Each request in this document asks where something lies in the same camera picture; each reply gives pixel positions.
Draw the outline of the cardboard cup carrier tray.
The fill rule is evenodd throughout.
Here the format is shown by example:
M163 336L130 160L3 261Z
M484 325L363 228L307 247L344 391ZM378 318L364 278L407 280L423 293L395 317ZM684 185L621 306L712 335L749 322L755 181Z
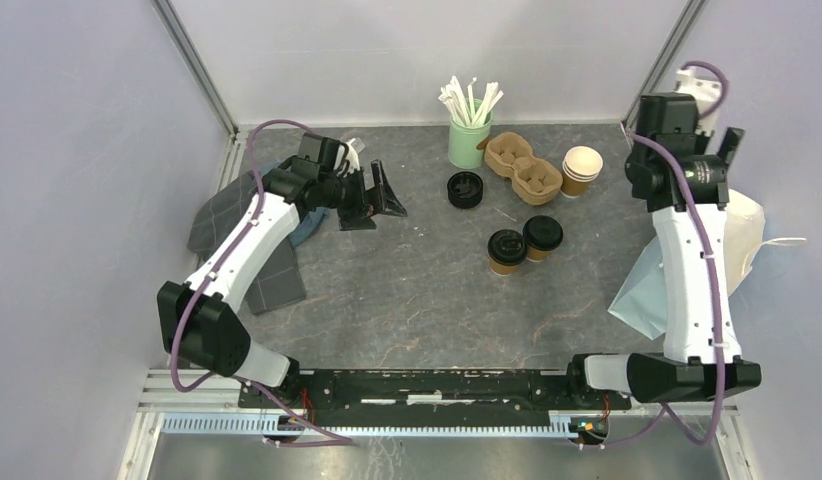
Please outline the cardboard cup carrier tray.
M529 142L514 132L505 132L488 141L484 161L526 204L541 206L551 202L563 185L561 172L545 159L536 157Z

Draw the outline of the light blue paper bag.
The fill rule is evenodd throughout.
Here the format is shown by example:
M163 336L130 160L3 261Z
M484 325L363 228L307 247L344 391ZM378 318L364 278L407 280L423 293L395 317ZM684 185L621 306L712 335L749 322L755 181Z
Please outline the light blue paper bag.
M766 240L764 209L755 200L732 189L724 234L726 291L732 295L753 270L753 261L766 246L799 246L804 237ZM659 240L653 238L641 252L608 312L651 340L665 334L668 324L666 286Z

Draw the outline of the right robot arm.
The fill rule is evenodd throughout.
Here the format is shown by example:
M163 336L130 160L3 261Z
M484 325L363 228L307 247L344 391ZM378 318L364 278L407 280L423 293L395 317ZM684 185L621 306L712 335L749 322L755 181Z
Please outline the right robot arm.
M734 333L723 254L728 172L744 132L726 131L715 154L694 96L640 99L625 162L632 195L645 201L661 248L668 325L660 353L580 354L568 366L567 400L589 408L605 392L640 403L721 402L762 383Z

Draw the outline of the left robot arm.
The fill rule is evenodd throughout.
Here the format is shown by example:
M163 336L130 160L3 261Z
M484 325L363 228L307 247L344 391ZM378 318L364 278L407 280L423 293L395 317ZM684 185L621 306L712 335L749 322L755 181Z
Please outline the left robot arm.
M164 350L213 374L262 384L277 407L293 405L301 394L297 363L256 343L235 310L276 248L315 209L336 210L343 231L373 230L376 215L406 216L381 161L370 168L365 175L348 144L304 133L296 154L259 177L244 215L210 258L158 291Z

